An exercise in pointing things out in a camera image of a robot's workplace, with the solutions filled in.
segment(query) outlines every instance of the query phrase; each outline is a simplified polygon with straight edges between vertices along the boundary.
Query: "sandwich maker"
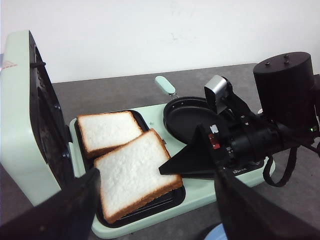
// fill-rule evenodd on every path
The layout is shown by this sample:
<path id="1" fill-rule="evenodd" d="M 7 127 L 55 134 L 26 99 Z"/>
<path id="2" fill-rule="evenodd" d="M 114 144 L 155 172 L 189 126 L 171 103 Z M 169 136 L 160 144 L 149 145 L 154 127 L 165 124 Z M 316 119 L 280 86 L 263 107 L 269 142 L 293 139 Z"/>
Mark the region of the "sandwich maker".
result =
<path id="1" fill-rule="evenodd" d="M 6 40 L 1 77 L 1 164 L 36 206 L 93 168 L 83 155 L 77 120 L 66 125 L 63 112 L 30 31 L 10 34 Z M 127 109 L 144 131 L 153 128 L 171 156 L 186 146 L 164 124 L 166 104 Z M 263 166 L 233 169 L 247 186 L 264 181 Z M 112 239 L 149 227 L 216 200 L 214 181 L 183 179 L 171 191 L 133 213 L 108 224 L 98 206 L 92 231 Z"/>

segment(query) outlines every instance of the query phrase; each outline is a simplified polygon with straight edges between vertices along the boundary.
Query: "bread slice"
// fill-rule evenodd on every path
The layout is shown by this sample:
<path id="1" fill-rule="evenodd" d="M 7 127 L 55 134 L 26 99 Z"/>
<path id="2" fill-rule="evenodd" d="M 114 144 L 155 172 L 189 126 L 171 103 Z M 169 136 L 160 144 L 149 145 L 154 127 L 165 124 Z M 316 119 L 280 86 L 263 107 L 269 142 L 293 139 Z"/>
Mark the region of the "bread slice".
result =
<path id="1" fill-rule="evenodd" d="M 143 133 L 130 111 L 79 115 L 76 119 L 88 159 L 106 154 Z"/>
<path id="2" fill-rule="evenodd" d="M 180 175 L 161 175 L 170 155 L 154 129 L 94 160 L 100 170 L 104 219 L 112 224 L 167 192 L 180 188 Z"/>

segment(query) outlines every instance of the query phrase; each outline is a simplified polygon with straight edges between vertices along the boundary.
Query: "open lid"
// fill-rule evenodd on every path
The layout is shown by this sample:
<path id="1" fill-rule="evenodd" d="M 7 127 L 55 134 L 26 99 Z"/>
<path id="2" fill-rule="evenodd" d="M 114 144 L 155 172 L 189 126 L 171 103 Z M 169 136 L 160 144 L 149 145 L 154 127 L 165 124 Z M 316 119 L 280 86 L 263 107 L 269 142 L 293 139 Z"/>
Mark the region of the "open lid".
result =
<path id="1" fill-rule="evenodd" d="M 43 160 L 63 188 L 74 179 L 69 152 L 69 127 L 51 84 L 35 40 L 29 32 L 30 89 L 29 114 L 35 141 Z"/>

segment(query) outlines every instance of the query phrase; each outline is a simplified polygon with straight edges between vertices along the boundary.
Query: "sandwich maker base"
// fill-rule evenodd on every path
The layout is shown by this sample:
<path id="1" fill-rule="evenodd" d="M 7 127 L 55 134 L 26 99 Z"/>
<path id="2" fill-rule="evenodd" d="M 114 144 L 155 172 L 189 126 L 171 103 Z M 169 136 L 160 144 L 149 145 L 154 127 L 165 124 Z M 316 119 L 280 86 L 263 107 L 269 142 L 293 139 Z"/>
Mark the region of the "sandwich maker base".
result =
<path id="1" fill-rule="evenodd" d="M 62 109 L 39 50 L 29 31 L 12 33 L 6 42 L 1 76 L 1 164 L 36 206 L 86 172 L 75 128 L 65 125 Z M 185 144 L 165 128 L 166 104 L 133 108 L 148 128 L 153 128 L 174 156 Z M 248 186 L 260 184 L 263 166 L 235 169 Z M 120 237 L 216 200 L 212 180 L 183 179 L 182 203 L 119 227 L 107 227 L 95 216 L 92 231 L 100 238 Z"/>
<path id="2" fill-rule="evenodd" d="M 163 123 L 163 111 L 166 104 L 152 105 L 133 108 L 132 110 L 140 113 L 149 128 L 153 128 L 164 140 L 165 147 L 168 150 L 170 156 L 178 153 L 184 146 L 184 143 L 176 140 L 165 128 Z M 76 177 L 83 175 L 86 172 L 82 153 L 80 151 L 80 145 L 77 138 L 76 119 L 73 119 L 69 125 L 70 134 L 73 143 L 69 143 L 70 151 L 72 155 L 72 164 L 74 168 L 74 174 Z M 263 179 L 263 167 L 256 170 L 249 171 L 238 175 L 238 179 L 244 182 L 246 185 L 253 187 L 264 181 Z M 271 171 L 275 170 L 275 164 L 273 163 Z M 239 169 L 239 172 L 246 171 L 245 169 Z M 184 201 L 170 209 L 153 214 L 146 218 L 137 220 L 124 226 L 111 228 L 104 226 L 97 216 L 94 217 L 92 223 L 92 231 L 102 239 L 117 238 L 126 234 L 133 233 L 140 229 L 144 229 L 151 225 L 160 223 L 167 219 L 173 218 L 177 215 L 184 214 L 188 211 L 200 208 L 207 204 L 216 201 L 216 194 L 214 189 L 214 182 L 212 180 L 202 179 L 186 179 L 183 178 L 183 185 L 185 188 Z"/>

